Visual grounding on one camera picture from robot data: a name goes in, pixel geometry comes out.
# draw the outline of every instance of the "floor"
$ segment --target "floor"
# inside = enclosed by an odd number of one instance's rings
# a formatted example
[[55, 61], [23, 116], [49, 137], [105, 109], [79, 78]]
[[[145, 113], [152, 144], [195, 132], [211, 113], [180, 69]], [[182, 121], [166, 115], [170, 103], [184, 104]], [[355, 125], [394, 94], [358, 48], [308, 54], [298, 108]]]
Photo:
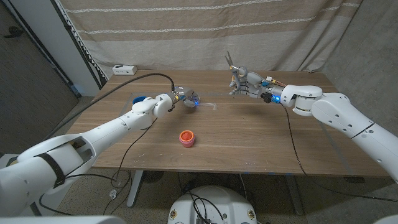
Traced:
[[[86, 105], [92, 98], [82, 98], [71, 112]], [[72, 124], [58, 131], [63, 134]], [[112, 176], [115, 170], [91, 169], [90, 173]], [[235, 191], [241, 190], [237, 174], [180, 173], [182, 185], [198, 176], [195, 186], [223, 185]], [[255, 205], [257, 219], [262, 223], [374, 223], [388, 215], [398, 214], [398, 203], [365, 198], [353, 198], [326, 191], [312, 182], [349, 192], [375, 197], [398, 198], [398, 185], [391, 179], [367, 178], [363, 184], [350, 184], [342, 177], [296, 177], [305, 215], [298, 216], [289, 197], [285, 177], [281, 175], [243, 175], [249, 201]], [[114, 188], [109, 180], [98, 177], [82, 177], [72, 185], [58, 207], [75, 215], [102, 215]], [[105, 211], [121, 217], [126, 223], [167, 223], [169, 209], [180, 196], [176, 172], [166, 172], [157, 182], [144, 182], [136, 205], [128, 208], [123, 200], [128, 187], [109, 204]]]

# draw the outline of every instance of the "pink bottle cap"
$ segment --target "pink bottle cap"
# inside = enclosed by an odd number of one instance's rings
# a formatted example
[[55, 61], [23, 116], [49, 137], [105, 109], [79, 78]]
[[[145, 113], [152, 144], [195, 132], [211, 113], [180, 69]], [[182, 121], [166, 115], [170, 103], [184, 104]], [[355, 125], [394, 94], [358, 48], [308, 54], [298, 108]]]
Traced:
[[189, 130], [185, 130], [180, 134], [180, 142], [184, 147], [191, 147], [195, 142], [195, 135]]

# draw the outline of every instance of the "table leg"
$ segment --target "table leg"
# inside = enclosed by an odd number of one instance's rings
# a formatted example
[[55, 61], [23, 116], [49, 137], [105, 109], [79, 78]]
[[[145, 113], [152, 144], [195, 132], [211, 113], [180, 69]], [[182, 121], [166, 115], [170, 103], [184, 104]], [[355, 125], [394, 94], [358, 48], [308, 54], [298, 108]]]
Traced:
[[143, 173], [144, 173], [143, 170], [136, 170], [136, 173], [134, 174], [134, 178], [132, 180], [132, 184], [131, 184], [131, 188], [130, 188], [129, 197], [127, 198], [127, 206], [128, 207], [133, 207], [134, 204], [136, 203], [136, 200], [138, 198], [139, 187], [141, 186], [141, 183], [142, 183]]
[[286, 175], [285, 178], [286, 178], [287, 187], [289, 189], [290, 198], [292, 199], [294, 213], [296, 213], [296, 215], [303, 215], [304, 209], [303, 209], [303, 204], [301, 202], [299, 189], [297, 188], [296, 179], [292, 175]]

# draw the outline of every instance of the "blue object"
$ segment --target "blue object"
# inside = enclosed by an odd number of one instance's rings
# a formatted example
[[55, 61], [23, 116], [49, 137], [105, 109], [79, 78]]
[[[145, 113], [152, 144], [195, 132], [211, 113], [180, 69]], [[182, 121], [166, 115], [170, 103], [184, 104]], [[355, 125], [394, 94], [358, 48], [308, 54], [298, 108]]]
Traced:
[[271, 102], [280, 103], [280, 96], [273, 95], [271, 98]]
[[146, 96], [138, 96], [135, 99], [133, 99], [132, 103], [134, 104], [134, 103], [144, 101], [145, 98], [146, 98]]

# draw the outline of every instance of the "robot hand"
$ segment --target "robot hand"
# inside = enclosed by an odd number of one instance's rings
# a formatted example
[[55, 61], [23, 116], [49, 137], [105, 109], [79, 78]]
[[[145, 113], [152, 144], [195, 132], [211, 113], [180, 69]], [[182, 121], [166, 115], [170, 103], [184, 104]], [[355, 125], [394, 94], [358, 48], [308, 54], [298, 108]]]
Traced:
[[232, 81], [229, 87], [233, 90], [230, 95], [242, 94], [252, 98], [263, 98], [266, 103], [279, 103], [280, 95], [285, 85], [272, 77], [262, 78], [259, 74], [248, 72], [246, 67], [235, 67], [228, 52], [229, 69], [232, 71]]
[[184, 105], [193, 108], [200, 103], [200, 97], [189, 87], [177, 86], [175, 91], [180, 95]]

